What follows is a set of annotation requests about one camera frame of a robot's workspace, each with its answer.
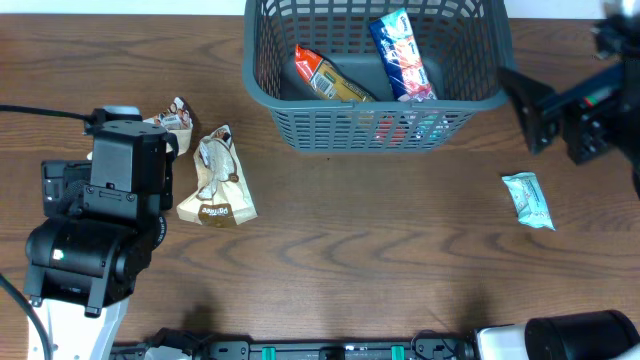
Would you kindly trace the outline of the teal snack bar wrapper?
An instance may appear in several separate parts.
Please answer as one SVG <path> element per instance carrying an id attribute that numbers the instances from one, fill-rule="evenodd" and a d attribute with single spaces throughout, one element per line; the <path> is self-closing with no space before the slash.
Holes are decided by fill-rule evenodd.
<path id="1" fill-rule="evenodd" d="M 503 176 L 502 181 L 511 195 L 521 224 L 555 230 L 546 199 L 534 173 Z"/>

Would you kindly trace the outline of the multicolour tissue pack strip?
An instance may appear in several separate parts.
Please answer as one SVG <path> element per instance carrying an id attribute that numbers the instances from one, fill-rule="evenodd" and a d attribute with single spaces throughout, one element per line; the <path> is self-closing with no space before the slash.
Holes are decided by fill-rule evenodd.
<path id="1" fill-rule="evenodd" d="M 399 102 L 437 100 L 406 9 L 401 8 L 381 17 L 372 22 L 369 29 L 394 99 Z M 417 147 L 425 141 L 428 147 L 433 147 L 442 136 L 440 130 L 431 130 L 437 119 L 435 112 L 428 112 L 420 119 L 416 113 L 403 112 L 396 126 L 393 126 L 393 118 L 393 115 L 383 117 L 374 136 L 377 142 L 392 147 L 402 144 Z"/>

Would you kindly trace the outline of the long beige snack bag strip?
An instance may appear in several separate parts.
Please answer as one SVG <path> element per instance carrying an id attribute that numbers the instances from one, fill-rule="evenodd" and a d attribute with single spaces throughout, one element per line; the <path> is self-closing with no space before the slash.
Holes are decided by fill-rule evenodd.
<path id="1" fill-rule="evenodd" d="M 195 112 L 182 97 L 176 97 L 164 112 L 144 120 L 145 123 L 162 126 L 176 135 L 178 155 L 183 155 L 190 147 L 194 121 Z"/>

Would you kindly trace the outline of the beige brown snack bag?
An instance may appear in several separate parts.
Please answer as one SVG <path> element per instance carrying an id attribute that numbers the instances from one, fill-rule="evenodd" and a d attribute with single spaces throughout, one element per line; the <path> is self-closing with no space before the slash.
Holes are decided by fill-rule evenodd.
<path id="1" fill-rule="evenodd" d="M 258 217 L 228 125 L 201 139 L 194 163 L 197 189 L 177 206 L 181 220 L 230 228 Z"/>

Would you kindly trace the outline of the grey plastic basket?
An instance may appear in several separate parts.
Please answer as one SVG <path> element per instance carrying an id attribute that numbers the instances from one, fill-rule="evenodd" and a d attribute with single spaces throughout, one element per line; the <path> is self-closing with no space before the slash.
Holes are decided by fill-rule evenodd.
<path id="1" fill-rule="evenodd" d="M 398 101 L 369 26 L 404 9 L 434 101 Z M 515 65 L 501 0 L 248 0 L 243 82 L 281 137 L 301 152 L 427 152 L 507 96 L 497 71 Z M 369 92 L 373 103 L 323 100 L 299 76 L 312 50 Z"/>

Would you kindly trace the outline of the orange cracker sleeve package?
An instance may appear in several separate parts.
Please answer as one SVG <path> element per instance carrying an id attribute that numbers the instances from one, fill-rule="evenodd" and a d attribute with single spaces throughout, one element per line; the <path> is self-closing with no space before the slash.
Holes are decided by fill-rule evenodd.
<path id="1" fill-rule="evenodd" d="M 321 100 L 338 100 L 345 103 L 376 102 L 375 97 L 362 86 L 344 76 L 337 67 L 320 54 L 297 45 L 295 68 L 300 78 Z M 399 146 L 407 130 L 398 127 L 392 131 L 392 117 L 383 116 L 374 132 L 374 142 Z"/>

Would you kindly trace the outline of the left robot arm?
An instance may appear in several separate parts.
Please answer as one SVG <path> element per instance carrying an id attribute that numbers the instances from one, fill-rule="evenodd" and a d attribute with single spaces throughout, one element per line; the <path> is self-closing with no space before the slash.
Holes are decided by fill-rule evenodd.
<path id="1" fill-rule="evenodd" d="M 90 159 L 41 165 L 46 219 L 25 246 L 30 359 L 108 358 L 136 277 L 166 235 L 176 136 L 132 106 L 84 122 Z"/>

